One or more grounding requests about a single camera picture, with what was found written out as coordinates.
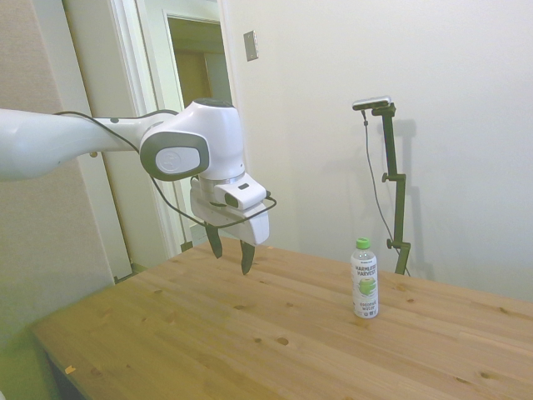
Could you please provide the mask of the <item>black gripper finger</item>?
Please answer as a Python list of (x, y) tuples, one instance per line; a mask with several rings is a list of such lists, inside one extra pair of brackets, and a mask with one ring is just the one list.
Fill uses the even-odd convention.
[(206, 230), (207, 239), (211, 246), (213, 254), (215, 255), (216, 258), (221, 258), (223, 251), (222, 251), (222, 242), (219, 236), (219, 229), (206, 222), (205, 230)]
[(242, 240), (240, 241), (240, 245), (242, 250), (242, 274), (247, 275), (252, 268), (256, 247)]

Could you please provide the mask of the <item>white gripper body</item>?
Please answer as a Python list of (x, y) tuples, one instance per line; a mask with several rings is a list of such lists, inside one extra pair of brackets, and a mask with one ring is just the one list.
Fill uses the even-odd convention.
[(269, 238), (269, 217), (263, 201), (245, 210), (229, 205), (218, 207), (203, 199), (198, 187), (191, 188), (190, 199), (192, 212), (196, 217), (235, 238), (253, 246), (262, 244)]

